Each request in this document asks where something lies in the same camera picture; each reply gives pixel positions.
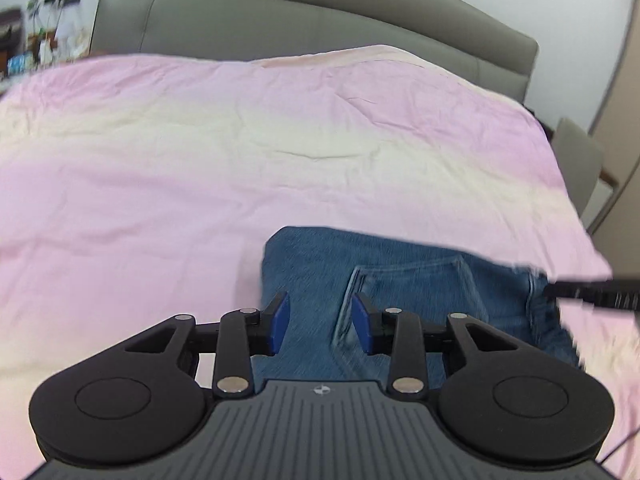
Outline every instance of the bed sheet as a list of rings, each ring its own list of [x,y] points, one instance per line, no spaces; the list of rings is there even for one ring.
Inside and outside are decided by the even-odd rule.
[[[265,241],[324,225],[604,278],[552,151],[519,104],[385,46],[256,62],[105,57],[0,102],[0,478],[42,458],[51,374],[179,312],[258,305]],[[640,424],[631,316],[565,302],[616,421]],[[210,382],[207,361],[198,380]],[[640,476],[638,443],[607,467]]]

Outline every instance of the headboard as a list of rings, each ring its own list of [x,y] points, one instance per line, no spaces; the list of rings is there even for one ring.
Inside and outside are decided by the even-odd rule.
[[[251,60],[371,44],[520,102],[538,52],[460,0],[100,0],[92,50]]]

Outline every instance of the folded blue jeans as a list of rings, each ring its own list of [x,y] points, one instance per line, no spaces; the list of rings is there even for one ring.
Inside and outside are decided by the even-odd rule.
[[[285,227],[264,248],[262,305],[289,293],[289,328],[279,354],[253,357],[263,380],[378,380],[390,358],[367,356],[351,323],[351,298],[361,292],[377,308],[396,306],[445,324],[462,312],[549,355],[578,365],[554,302],[543,295],[546,276],[506,267],[462,251],[321,227]],[[428,354],[431,388],[446,375],[442,356]]]

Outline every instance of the jeans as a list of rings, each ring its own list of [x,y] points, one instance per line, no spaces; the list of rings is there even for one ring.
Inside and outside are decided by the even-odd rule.
[[[257,388],[265,379],[378,380],[390,358],[367,356],[351,323],[351,297],[362,292],[377,308],[397,306],[446,323],[462,312],[564,362],[578,365],[555,303],[542,291],[546,276],[505,267],[457,250],[329,228],[285,227],[267,241],[262,305],[280,290],[290,296],[289,328],[279,354],[253,357]],[[439,354],[427,355],[430,387],[446,375]]]

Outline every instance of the jeans pocket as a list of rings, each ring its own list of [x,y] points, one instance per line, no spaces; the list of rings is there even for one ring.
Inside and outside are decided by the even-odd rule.
[[[445,324],[447,314],[462,312],[489,323],[473,274],[462,255],[385,267],[355,267],[332,336],[333,356],[351,380],[385,383],[388,356],[367,356],[351,323],[351,298],[361,292],[378,308],[396,306],[423,319]],[[427,358],[430,386],[445,379],[441,356]]]

